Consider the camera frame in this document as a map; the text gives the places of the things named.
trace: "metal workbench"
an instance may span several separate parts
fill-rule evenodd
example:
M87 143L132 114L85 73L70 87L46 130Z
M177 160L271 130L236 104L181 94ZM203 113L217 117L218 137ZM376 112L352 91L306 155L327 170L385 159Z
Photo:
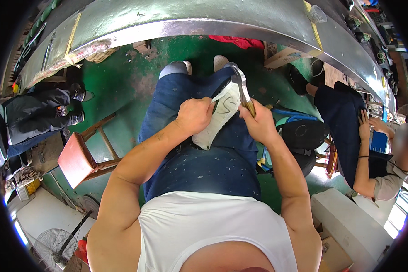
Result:
M363 47L329 17L317 24L317 31L324 51L317 58L355 80L394 113L394 96L388 85L382 86L382 69ZM52 34L24 66L22 88L93 53L165 36L241 36L303 52L320 50L302 0L96 0L55 29L56 38L41 71Z

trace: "clear plastic cup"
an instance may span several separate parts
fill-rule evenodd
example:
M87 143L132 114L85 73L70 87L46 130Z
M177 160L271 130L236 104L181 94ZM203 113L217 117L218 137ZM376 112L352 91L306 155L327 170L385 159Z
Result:
M315 24L324 23L328 20L325 12L323 12L323 10L316 5L311 6L310 12L307 14L307 16L310 21Z

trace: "beige shirt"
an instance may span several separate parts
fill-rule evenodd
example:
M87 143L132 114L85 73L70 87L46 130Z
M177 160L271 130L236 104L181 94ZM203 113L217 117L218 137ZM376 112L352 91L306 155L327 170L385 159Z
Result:
M394 158L387 161L387 172L391 175L375 178L376 185L375 191L373 192L375 200L393 199L408 176L408 172L400 170L397 166L393 165L393 163L396 164Z

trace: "fan pole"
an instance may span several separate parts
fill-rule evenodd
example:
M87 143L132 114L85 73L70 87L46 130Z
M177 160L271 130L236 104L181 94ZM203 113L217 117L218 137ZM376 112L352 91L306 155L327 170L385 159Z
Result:
M76 235L76 233L79 231L79 229L82 227L83 223L86 221L86 219L89 218L89 216L92 214L92 211L89 211L85 217L81 220L80 224L77 225L77 227L72 231L71 235L68 237L68 239L65 241L65 243L62 245L60 248L60 251L58 252L58 255L62 255L63 251L65 248L68 246L68 244L71 242L71 239Z

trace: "green floor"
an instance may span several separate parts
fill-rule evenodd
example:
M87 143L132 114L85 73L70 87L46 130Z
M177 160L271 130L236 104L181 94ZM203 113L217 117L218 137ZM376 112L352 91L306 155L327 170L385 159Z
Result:
M85 88L94 94L94 98L83 103L85 121L69 127L71 132L82 132L97 121L116 112L116 117L103 126L118 156L124 156L136 145L137 136L160 70L171 61L188 60L192 63L194 75L206 76L213 73L213 57L221 54L238 64L247 77L248 91L262 104L276 104L286 108L319 116L311 97L295 94L284 78L284 67L267 70L263 66L263 51L256 48L243 50L234 44L213 41L206 36L176 36L154 39L149 54L141 55L132 45L123 46L105 61L95 64L85 61L82 67ZM301 73L309 79L310 59L293 62ZM108 149L97 133L87 141L87 146L97 162L105 158L112 159ZM323 168L307 177L310 194L335 187L342 193L349 189L343 178L332 180L323 178ZM109 174L81 183L73 190L60 168L52 171L65 193L80 204L81 197L91 194L101 199ZM262 200L276 212L281 212L281 196L275 180L267 175L258 176L261 184ZM60 190L51 175L44 176L44 183L61 199Z

